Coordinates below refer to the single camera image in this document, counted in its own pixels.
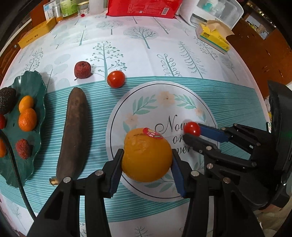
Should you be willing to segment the yellow cardboard box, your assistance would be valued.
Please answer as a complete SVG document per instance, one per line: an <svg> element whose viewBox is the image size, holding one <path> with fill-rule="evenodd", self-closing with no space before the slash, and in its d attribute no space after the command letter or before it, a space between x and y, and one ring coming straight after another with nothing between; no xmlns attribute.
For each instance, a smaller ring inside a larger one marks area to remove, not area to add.
<svg viewBox="0 0 292 237"><path fill-rule="evenodd" d="M55 27L55 25L56 25L55 17L38 24L21 38L21 40L18 42L18 45L20 46L21 49L24 49L30 43L48 34Z"/></svg>

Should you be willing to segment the white squeeze bottle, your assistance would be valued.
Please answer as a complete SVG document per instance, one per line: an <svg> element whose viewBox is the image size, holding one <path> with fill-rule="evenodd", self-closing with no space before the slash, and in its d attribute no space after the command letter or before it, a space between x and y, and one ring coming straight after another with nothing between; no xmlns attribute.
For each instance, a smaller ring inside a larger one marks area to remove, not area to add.
<svg viewBox="0 0 292 237"><path fill-rule="evenodd" d="M107 8L108 0L89 0L90 14L100 14Z"/></svg>

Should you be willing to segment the red lychee fruit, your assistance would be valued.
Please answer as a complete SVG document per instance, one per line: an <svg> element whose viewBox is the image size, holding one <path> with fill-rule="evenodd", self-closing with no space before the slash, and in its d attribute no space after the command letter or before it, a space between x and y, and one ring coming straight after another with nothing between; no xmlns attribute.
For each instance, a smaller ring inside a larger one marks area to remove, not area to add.
<svg viewBox="0 0 292 237"><path fill-rule="evenodd" d="M31 156L31 148L26 139L20 139L15 144L16 151L23 160L28 159Z"/></svg>

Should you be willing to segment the large yellow orange with sticker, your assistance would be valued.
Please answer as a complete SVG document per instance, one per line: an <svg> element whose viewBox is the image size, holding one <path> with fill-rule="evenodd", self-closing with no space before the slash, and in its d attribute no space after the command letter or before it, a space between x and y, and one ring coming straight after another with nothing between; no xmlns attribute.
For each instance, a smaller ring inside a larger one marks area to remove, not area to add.
<svg viewBox="0 0 292 237"><path fill-rule="evenodd" d="M154 182L168 172L172 156L172 148L161 134L147 127L135 128L124 139L122 170L137 182Z"/></svg>

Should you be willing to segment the green label glass bottle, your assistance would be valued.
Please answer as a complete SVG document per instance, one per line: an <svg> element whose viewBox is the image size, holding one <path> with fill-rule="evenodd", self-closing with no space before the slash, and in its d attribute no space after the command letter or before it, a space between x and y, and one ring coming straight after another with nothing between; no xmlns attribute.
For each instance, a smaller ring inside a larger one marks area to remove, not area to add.
<svg viewBox="0 0 292 237"><path fill-rule="evenodd" d="M63 18L70 17L75 13L78 13L76 0L60 0L60 7Z"/></svg>

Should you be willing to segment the blue white carton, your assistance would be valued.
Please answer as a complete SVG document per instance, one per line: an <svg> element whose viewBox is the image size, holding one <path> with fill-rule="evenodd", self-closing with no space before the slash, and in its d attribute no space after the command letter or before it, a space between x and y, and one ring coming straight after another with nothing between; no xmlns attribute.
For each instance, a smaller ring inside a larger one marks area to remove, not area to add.
<svg viewBox="0 0 292 237"><path fill-rule="evenodd" d="M55 4L56 4L56 1L49 1L48 3L43 5L46 20L49 20L54 17L52 8Z"/></svg>

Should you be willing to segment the red plastic package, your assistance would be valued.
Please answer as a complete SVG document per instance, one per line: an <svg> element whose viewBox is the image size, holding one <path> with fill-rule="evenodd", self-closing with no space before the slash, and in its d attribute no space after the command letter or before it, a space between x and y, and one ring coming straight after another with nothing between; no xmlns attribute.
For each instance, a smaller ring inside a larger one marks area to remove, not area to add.
<svg viewBox="0 0 292 237"><path fill-rule="evenodd" d="M181 4L182 0L112 0L107 15L173 18Z"/></svg>

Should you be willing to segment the yellow tissue pack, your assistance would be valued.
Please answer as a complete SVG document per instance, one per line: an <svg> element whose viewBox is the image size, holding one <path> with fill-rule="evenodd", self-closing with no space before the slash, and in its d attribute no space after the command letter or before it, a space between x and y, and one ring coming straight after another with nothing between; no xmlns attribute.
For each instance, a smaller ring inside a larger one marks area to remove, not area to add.
<svg viewBox="0 0 292 237"><path fill-rule="evenodd" d="M234 35L234 33L221 21L208 20L206 23L199 23L196 28L196 33L198 39L204 41L223 54L228 53L231 48L227 37Z"/></svg>

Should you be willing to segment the dark avocado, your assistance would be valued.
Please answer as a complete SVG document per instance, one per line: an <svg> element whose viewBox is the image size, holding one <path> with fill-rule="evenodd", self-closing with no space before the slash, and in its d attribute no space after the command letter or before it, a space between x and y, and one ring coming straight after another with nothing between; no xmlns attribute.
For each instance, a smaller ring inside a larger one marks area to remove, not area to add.
<svg viewBox="0 0 292 237"><path fill-rule="evenodd" d="M15 104L16 90L11 87L4 87L0 90L0 113L2 115L10 112Z"/></svg>

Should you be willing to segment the small red cherry tomato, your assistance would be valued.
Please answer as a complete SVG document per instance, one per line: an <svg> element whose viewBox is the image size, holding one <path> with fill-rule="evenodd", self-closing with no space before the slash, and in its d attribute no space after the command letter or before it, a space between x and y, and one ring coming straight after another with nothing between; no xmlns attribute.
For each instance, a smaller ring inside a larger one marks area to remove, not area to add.
<svg viewBox="0 0 292 237"><path fill-rule="evenodd" d="M195 123L194 121L190 121L190 122L186 123L186 125L184 126L184 133L199 137L200 136L200 126L197 123Z"/></svg>

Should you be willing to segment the small orange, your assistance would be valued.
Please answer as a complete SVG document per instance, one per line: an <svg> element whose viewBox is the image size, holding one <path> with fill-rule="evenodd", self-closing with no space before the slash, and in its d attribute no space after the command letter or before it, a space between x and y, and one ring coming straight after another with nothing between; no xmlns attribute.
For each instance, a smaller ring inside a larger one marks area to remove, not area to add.
<svg viewBox="0 0 292 237"><path fill-rule="evenodd" d="M23 113L26 109L32 108L34 106L34 99L33 97L26 95L24 96L19 102L19 112Z"/></svg>
<svg viewBox="0 0 292 237"><path fill-rule="evenodd" d="M18 126L24 132L32 131L37 125L37 114L34 109L29 108L20 114Z"/></svg>

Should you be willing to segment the teal striped table mat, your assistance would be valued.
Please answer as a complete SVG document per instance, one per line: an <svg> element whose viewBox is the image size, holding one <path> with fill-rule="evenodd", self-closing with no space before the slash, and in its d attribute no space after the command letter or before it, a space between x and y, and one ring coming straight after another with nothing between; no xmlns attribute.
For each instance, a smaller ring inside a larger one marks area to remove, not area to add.
<svg viewBox="0 0 292 237"><path fill-rule="evenodd" d="M253 88L210 79L181 77L133 77L120 89L111 89L98 81L81 85L90 109L92 143L81 177L103 167L109 160L106 152L106 128L110 114L124 94L141 84L153 81L174 82L197 94L211 110L218 128L235 123L264 130L266 119L260 100ZM71 88L51 92L45 96L45 126L42 133L41 150L34 162L34 174L26 181L24 190L35 212L39 212L54 187L49 178L55 175L61 148L63 127ZM128 221L170 209L181 208L187 203L176 191L171 173L150 182L138 183L123 175L113 198L106 200L109 222Z"/></svg>

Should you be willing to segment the small glass jar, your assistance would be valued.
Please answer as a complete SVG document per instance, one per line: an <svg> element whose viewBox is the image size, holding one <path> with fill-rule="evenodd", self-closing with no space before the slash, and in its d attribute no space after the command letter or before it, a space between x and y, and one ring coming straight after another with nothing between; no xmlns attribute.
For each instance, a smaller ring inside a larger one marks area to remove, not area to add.
<svg viewBox="0 0 292 237"><path fill-rule="evenodd" d="M83 1L77 4L78 14L81 17L84 17L89 13L89 1Z"/></svg>

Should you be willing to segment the large mandarin orange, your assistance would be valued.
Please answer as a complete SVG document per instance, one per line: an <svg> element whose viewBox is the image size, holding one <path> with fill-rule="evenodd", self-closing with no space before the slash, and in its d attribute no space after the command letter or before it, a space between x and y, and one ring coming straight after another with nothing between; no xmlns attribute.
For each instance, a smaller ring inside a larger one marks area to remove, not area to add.
<svg viewBox="0 0 292 237"><path fill-rule="evenodd" d="M0 158L4 158L6 156L7 149L3 139L0 139Z"/></svg>

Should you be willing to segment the dark red wrinkled fruit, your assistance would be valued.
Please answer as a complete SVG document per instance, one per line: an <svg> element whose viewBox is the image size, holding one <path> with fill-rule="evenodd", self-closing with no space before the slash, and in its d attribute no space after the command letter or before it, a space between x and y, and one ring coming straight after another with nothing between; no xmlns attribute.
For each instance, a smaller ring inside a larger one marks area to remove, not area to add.
<svg viewBox="0 0 292 237"><path fill-rule="evenodd" d="M80 61L75 64L74 67L75 80L86 79L92 75L92 67L86 61Z"/></svg>

